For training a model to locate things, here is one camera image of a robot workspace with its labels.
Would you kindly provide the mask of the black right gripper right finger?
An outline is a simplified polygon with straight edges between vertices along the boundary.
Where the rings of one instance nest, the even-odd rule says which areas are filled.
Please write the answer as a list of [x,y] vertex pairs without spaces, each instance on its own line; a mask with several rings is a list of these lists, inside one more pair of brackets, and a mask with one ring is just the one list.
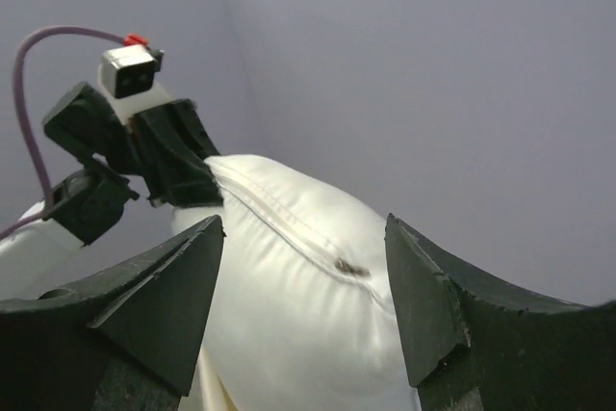
[[397,217],[389,280],[409,384],[424,410],[611,410],[615,305],[506,282]]

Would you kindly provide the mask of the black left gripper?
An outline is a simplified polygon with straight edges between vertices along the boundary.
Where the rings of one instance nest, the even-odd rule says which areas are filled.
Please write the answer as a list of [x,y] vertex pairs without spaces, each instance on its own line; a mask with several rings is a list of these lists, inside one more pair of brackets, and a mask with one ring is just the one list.
[[154,206],[214,207],[222,196],[205,160],[219,154],[190,99],[132,117],[132,143],[107,99],[88,82],[69,90],[42,122],[45,136],[82,161],[102,156],[119,174],[140,175]]

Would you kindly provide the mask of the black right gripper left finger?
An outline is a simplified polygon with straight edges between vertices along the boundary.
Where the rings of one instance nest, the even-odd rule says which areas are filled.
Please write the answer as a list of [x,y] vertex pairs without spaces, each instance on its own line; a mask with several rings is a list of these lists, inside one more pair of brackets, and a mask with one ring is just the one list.
[[1,304],[5,410],[175,410],[187,396],[224,234],[212,216],[38,299]]

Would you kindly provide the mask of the white pillow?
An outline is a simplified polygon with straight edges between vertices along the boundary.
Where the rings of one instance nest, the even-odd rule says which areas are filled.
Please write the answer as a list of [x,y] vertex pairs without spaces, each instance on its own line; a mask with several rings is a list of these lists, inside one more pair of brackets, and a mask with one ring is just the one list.
[[184,410],[416,410],[385,221],[256,155],[211,157],[225,234]]

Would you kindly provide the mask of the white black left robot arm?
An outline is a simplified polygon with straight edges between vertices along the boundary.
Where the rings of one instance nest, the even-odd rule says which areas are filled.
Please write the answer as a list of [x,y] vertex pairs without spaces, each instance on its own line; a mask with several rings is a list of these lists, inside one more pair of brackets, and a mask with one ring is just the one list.
[[1,297],[15,298],[46,273],[94,243],[122,218],[143,179],[154,207],[174,209],[179,233],[223,212],[218,182],[205,160],[218,155],[196,106],[161,86],[124,100],[80,83],[43,121],[46,137],[81,169],[53,188],[51,202],[33,205],[22,226],[1,240]]

